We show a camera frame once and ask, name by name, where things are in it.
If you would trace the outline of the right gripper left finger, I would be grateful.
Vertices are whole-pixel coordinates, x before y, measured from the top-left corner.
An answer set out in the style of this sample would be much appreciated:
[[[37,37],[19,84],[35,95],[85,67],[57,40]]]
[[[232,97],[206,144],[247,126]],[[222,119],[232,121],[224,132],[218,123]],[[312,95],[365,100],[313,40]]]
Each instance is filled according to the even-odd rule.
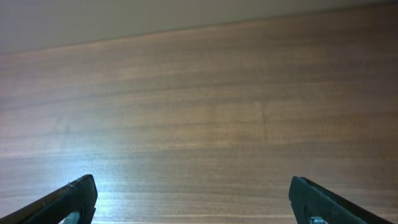
[[[68,219],[70,223],[90,224],[97,198],[95,180],[86,174],[1,218],[1,223],[60,223]]]

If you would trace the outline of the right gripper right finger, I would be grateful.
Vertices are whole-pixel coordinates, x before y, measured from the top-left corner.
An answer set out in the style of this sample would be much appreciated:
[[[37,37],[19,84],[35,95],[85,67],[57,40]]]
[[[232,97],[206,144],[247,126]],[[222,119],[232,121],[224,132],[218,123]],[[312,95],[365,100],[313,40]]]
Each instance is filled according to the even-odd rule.
[[[292,177],[289,200],[298,224],[392,224],[305,177]]]

